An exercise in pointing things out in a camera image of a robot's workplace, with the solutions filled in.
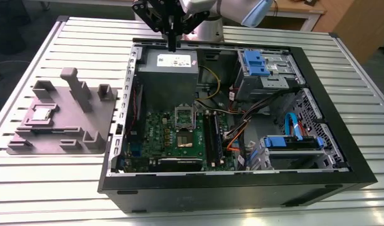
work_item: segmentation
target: power supply label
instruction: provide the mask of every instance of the power supply label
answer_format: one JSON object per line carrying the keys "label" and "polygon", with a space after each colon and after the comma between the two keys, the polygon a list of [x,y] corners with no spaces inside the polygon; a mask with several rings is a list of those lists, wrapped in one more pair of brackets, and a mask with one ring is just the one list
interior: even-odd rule
{"label": "power supply label", "polygon": [[189,55],[158,54],[157,67],[192,67]]}

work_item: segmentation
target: wooden cabinet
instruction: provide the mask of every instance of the wooden cabinet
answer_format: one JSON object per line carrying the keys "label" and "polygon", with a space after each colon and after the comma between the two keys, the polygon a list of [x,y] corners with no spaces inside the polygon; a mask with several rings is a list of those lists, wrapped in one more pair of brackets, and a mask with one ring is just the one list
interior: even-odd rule
{"label": "wooden cabinet", "polygon": [[364,63],[384,44],[384,0],[321,0],[326,13],[314,32],[337,33],[356,60]]}

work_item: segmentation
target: open computer tower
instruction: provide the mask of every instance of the open computer tower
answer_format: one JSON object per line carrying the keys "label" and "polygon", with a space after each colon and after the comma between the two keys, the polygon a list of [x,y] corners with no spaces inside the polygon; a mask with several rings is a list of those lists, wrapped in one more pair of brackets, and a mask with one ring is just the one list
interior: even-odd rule
{"label": "open computer tower", "polygon": [[301,206],[376,182],[301,48],[133,43],[98,182],[124,212]]}

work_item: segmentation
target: ram slot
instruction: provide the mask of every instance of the ram slot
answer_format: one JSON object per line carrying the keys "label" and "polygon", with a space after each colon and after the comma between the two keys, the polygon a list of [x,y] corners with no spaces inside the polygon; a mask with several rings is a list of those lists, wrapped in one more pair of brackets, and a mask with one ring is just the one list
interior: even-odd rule
{"label": "ram slot", "polygon": [[222,161],[222,145],[221,145],[221,134],[220,134],[220,124],[218,124],[218,116],[217,116],[217,112],[213,112],[212,115],[212,119],[213,119],[213,149],[214,149],[214,153],[216,153],[216,165],[224,164]]}
{"label": "ram slot", "polygon": [[204,143],[205,143],[205,157],[208,166],[214,166],[216,156],[213,152],[213,133],[212,133],[212,115],[205,112],[202,117]]}

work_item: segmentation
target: slotted aluminum surface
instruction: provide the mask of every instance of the slotted aluminum surface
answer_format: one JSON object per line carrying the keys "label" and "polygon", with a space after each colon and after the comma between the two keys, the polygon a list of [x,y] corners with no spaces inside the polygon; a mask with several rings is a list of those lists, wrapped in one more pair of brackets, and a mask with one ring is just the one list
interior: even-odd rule
{"label": "slotted aluminum surface", "polygon": [[384,225],[384,97],[340,41],[325,33],[236,27],[225,27],[224,36],[229,42],[304,49],[379,183],[308,207],[134,215],[96,192],[102,155],[8,155],[36,80],[66,86],[60,69],[76,67],[89,87],[121,88],[132,38],[160,37],[141,22],[72,17],[54,24],[0,113],[0,223]]}

